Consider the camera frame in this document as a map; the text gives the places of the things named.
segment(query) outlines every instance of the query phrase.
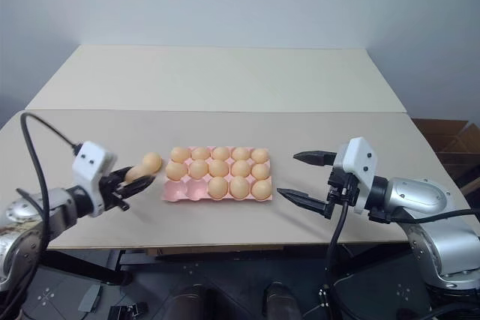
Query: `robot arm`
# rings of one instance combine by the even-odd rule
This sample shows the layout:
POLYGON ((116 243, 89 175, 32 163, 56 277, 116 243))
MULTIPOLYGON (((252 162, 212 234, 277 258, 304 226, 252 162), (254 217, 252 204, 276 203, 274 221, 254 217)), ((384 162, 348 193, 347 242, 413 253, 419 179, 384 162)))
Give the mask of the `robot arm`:
POLYGON ((398 223, 408 237, 430 295, 451 299, 478 296, 480 241, 476 233, 458 217, 421 221, 454 210, 449 191, 428 179, 389 181, 375 176, 377 156, 363 138, 350 140, 338 153, 305 151, 294 158, 312 165, 333 166, 327 202, 291 189, 278 189, 280 194, 327 219, 336 204, 348 202, 358 214, 369 210, 372 221, 398 223))
MULTIPOLYGON (((144 176, 126 184, 124 176, 130 167, 110 172, 116 161, 113 153, 93 142, 85 142, 73 162, 76 186, 49 190, 49 240, 77 224, 77 219, 89 215, 98 217, 115 206, 129 209, 124 199, 147 188, 155 177, 144 176)), ((41 194, 19 191, 22 198, 12 202, 0 216, 0 295, 11 300, 17 289, 28 281, 41 256, 43 214, 41 194)), ((10 312, 12 317, 19 309, 10 312)))

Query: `floor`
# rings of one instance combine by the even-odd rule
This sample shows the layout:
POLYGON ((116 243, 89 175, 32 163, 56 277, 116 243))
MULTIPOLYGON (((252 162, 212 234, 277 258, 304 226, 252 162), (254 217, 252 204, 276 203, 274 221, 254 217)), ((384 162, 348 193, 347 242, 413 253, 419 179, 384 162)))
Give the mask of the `floor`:
MULTIPOLYGON (((105 265, 109 251, 69 251, 70 255, 105 265)), ((262 315, 263 290, 272 281, 289 286, 298 299, 304 319, 326 319, 319 307, 318 291, 325 281, 322 259, 203 260, 162 262, 130 266, 134 281, 125 287, 102 286, 95 313, 87 320, 107 320, 110 307, 145 301, 149 312, 141 319, 159 320, 173 295, 201 283, 217 292, 217 319, 254 320, 262 315)), ((94 284, 90 280, 40 269, 24 304, 35 320, 80 320, 83 295, 94 284)), ((395 319, 396 309, 408 307, 418 313, 428 311, 427 294, 412 256, 404 256, 337 282, 344 301, 361 316, 395 319)))

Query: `cardboard box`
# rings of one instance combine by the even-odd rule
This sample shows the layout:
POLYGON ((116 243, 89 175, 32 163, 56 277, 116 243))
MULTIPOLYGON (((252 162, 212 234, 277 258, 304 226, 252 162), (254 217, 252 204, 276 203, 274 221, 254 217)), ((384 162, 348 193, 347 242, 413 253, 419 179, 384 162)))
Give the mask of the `cardboard box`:
MULTIPOLYGON (((468 121, 461 120, 412 120, 453 180, 480 166, 480 129, 475 124, 467 125, 468 121)), ((478 189, 476 185, 480 181, 474 181, 462 190, 472 192, 478 189)))

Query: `egg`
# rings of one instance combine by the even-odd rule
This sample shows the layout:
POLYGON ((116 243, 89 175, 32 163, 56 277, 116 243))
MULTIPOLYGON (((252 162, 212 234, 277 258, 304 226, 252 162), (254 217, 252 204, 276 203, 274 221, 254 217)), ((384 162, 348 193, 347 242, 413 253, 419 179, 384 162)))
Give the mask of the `egg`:
POLYGON ((242 176, 235 176, 230 181, 230 193, 237 200, 245 199, 250 192, 250 185, 247 179, 242 176))
POLYGON ((194 179, 201 179, 209 172, 209 165, 206 161, 198 159, 190 164, 190 176, 194 179))
POLYGON ((142 176, 151 175, 150 169, 144 165, 135 165, 125 174, 125 181, 131 183, 132 181, 141 178, 142 176))
POLYGON ((231 173, 233 176, 246 178, 250 174, 250 164, 246 160, 237 160, 232 165, 231 173))
POLYGON ((162 157, 157 153, 147 153, 142 159, 142 165, 153 174, 162 167, 162 157))
POLYGON ((190 157, 190 149, 188 148, 180 148, 180 147, 175 147, 172 149, 172 152, 170 153, 170 159, 175 161, 176 163, 183 163, 190 157))
POLYGON ((187 165, 184 163, 170 162, 165 168, 166 176, 173 181, 179 181, 187 172, 187 165))
POLYGON ((263 164, 269 159, 269 152, 267 149, 255 149, 252 151, 251 158, 257 164, 263 164))
POLYGON ((228 174, 228 164, 222 160, 213 160, 208 165, 208 172, 211 176, 225 176, 228 174))
POLYGON ((234 160, 246 160, 250 157, 250 152, 247 148, 238 147, 233 149, 232 158, 234 160))
POLYGON ((272 194, 272 185, 267 180, 258 180, 252 186, 252 195, 256 200, 265 200, 272 194))
POLYGON ((219 176, 208 182, 208 194, 216 200, 222 199, 228 193, 228 182, 219 176))
POLYGON ((211 152, 211 158, 216 160, 226 160, 230 157, 230 150, 225 146, 220 146, 213 149, 211 152))
POLYGON ((192 150, 192 159, 207 160, 208 158, 210 158, 210 150, 208 148, 198 147, 192 150))
POLYGON ((255 164, 252 167, 252 175, 257 180, 265 180, 270 176, 270 168, 266 164, 255 164))

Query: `black cable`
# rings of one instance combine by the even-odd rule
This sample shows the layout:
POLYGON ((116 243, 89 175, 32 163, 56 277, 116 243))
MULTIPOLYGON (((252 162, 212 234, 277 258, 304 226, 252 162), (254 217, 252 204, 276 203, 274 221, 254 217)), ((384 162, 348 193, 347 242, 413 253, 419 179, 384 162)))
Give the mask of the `black cable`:
POLYGON ((52 126, 51 124, 47 123, 45 120, 43 120, 40 116, 32 113, 32 112, 24 112, 23 114, 21 114, 20 116, 20 122, 21 123, 25 123, 25 119, 27 117, 30 117, 30 118, 34 118, 36 121, 39 121, 40 123, 42 123, 44 126, 48 127, 52 132, 54 132, 55 134, 57 134, 58 136, 60 136, 67 144, 69 144, 70 147, 72 148, 75 148, 77 145, 72 142, 71 140, 69 140, 69 138, 67 138, 64 134, 62 134, 60 132, 60 130, 58 130, 56 127, 52 126))
POLYGON ((340 219, 338 219, 337 227, 333 235, 331 236, 330 244, 328 245, 327 254, 325 257, 325 272, 328 285, 328 293, 332 297, 333 301, 340 307, 340 309, 350 316, 354 320, 363 320, 363 318, 357 316, 348 306, 340 299, 340 296, 335 289, 335 282, 332 275, 332 268, 334 266, 335 252, 337 251, 338 238, 340 233, 345 225, 345 220, 347 219, 348 214, 348 202, 344 202, 342 205, 342 212, 340 214, 340 219))
POLYGON ((455 310, 473 310, 478 308, 479 305, 474 305, 471 303, 451 303, 443 305, 442 307, 437 307, 431 310, 427 315, 414 318, 413 320, 431 320, 434 316, 441 316, 446 313, 451 313, 455 310))
MULTIPOLYGON (((25 139, 25 143, 28 149, 28 153, 30 154, 31 161, 33 162, 33 166, 35 172, 37 173, 38 183, 40 185, 40 192, 42 196, 42 206, 43 206, 43 222, 42 222, 42 238, 41 238, 41 250, 45 250, 48 247, 48 243, 50 242, 49 232, 50 232, 50 202, 48 197, 48 187, 45 181, 44 171, 40 165, 40 161, 37 156, 37 152, 35 151, 35 147, 33 145, 32 138, 30 137, 29 127, 27 125, 27 118, 34 118, 35 120, 39 121, 45 127, 49 128, 52 132, 56 135, 60 136, 70 147, 72 147, 73 152, 75 154, 78 153, 78 150, 81 148, 81 144, 75 145, 72 141, 70 141, 65 135, 60 133, 57 129, 55 129, 52 125, 48 124, 42 118, 32 114, 30 112, 24 112, 20 116, 20 126, 22 128, 23 138, 25 139)), ((2 311, 0 315, 0 320, 4 320, 8 313, 12 310, 12 308, 16 305, 17 301, 25 294, 26 289, 29 287, 30 283, 32 282, 37 269, 40 263, 40 256, 37 258, 36 263, 34 264, 31 273, 28 274, 28 280, 25 282, 24 286, 17 292, 13 300, 7 305, 7 307, 2 311)))
POLYGON ((12 294, 15 292, 15 289, 17 288, 17 286, 19 284, 21 284, 23 282, 23 280, 25 280, 28 275, 30 273, 27 271, 25 272, 20 278, 19 280, 10 288, 9 292, 7 293, 7 297, 5 298, 5 303, 9 304, 10 301, 11 301, 11 298, 12 298, 12 294))
POLYGON ((448 219, 449 217, 462 217, 464 215, 475 215, 475 214, 480 214, 480 208, 448 211, 446 213, 433 215, 432 217, 422 217, 420 219, 404 219, 401 217, 392 217, 390 220, 393 223, 399 223, 399 224, 422 224, 422 223, 431 223, 432 221, 437 221, 442 219, 448 219))

